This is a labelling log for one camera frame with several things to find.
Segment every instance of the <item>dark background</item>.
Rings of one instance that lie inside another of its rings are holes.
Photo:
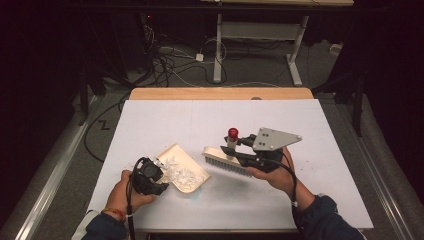
[[[355,2],[364,7],[387,3]],[[69,36],[66,26],[84,25],[84,22],[76,18],[78,14],[63,14],[58,4],[52,0],[2,1],[0,4],[1,183],[2,192],[8,196],[2,195],[1,226],[74,113],[71,103],[78,92],[81,69],[75,39],[81,41],[79,47],[89,46],[86,51],[101,56],[95,44],[87,44],[92,43],[90,37],[84,40]],[[394,4],[384,17],[344,16],[340,20],[339,16],[337,24],[331,17],[311,18],[304,42],[313,45],[327,39],[339,43],[349,33],[329,81],[349,71],[365,73],[365,93],[377,122],[423,201],[424,190],[420,184],[424,182],[424,97],[421,93],[424,87],[421,23],[424,19],[416,8],[417,2],[408,0]],[[97,26],[106,24],[100,32],[107,34],[110,19],[104,15],[99,18],[105,18],[103,22],[99,20]],[[169,15],[167,18],[176,24],[175,17]],[[160,18],[155,23],[165,32],[169,26],[167,18]],[[177,33],[180,31],[181,36],[194,32],[208,35],[202,25],[195,24],[208,24],[208,18],[195,14],[193,19],[201,21],[191,21],[192,26],[178,28]],[[194,34],[193,38],[199,39],[191,41],[199,43],[202,35]],[[100,39],[114,45],[110,37]],[[111,49],[111,59],[117,61],[113,64],[115,71],[118,75],[124,74],[125,64],[119,63],[122,56]],[[110,66],[104,69],[114,71]],[[351,83],[342,83],[332,91],[347,89],[349,92],[354,88]]]

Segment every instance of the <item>red knob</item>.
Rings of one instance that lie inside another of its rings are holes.
[[[238,130],[237,128],[230,128],[228,130],[228,137],[232,138],[233,140],[237,140],[238,139]]]

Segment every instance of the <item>sleeve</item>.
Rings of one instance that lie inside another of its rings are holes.
[[[356,228],[337,213],[337,204],[328,196],[317,196],[303,212],[293,209],[293,219],[307,240],[363,240]]]
[[[72,240],[118,240],[125,239],[126,236],[127,230],[123,222],[118,222],[107,214],[91,211],[78,226]]]

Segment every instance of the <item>table leg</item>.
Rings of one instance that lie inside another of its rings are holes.
[[[300,44],[302,43],[302,38],[303,38],[303,34],[305,33],[305,30],[306,30],[306,24],[308,23],[308,19],[309,19],[309,16],[304,16],[302,18],[302,22],[299,26],[299,29],[298,29],[298,32],[297,32],[297,35],[296,35],[296,39],[295,39],[295,42],[294,42],[293,52],[292,52],[292,54],[286,55],[287,64],[289,66],[289,70],[290,70],[290,74],[291,74],[292,79],[293,79],[293,83],[297,87],[302,86],[302,80],[300,79],[299,71],[297,70],[295,61],[296,61],[297,53],[299,52]]]
[[[221,82],[221,64],[222,64],[222,53],[221,53],[221,40],[222,40],[222,14],[218,14],[218,21],[216,25],[216,54],[215,54],[215,67],[213,71],[213,82]]]

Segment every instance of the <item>person's left hand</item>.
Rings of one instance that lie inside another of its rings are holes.
[[[121,211],[124,215],[127,215],[127,184],[130,180],[131,171],[123,170],[121,174],[121,181],[119,181],[107,199],[106,208],[114,208]],[[132,212],[135,213],[142,205],[152,203],[155,201],[156,196],[142,195],[137,193],[134,189],[131,193],[131,206]],[[104,213],[114,217],[118,221],[121,221],[121,216],[111,211],[105,211]]]

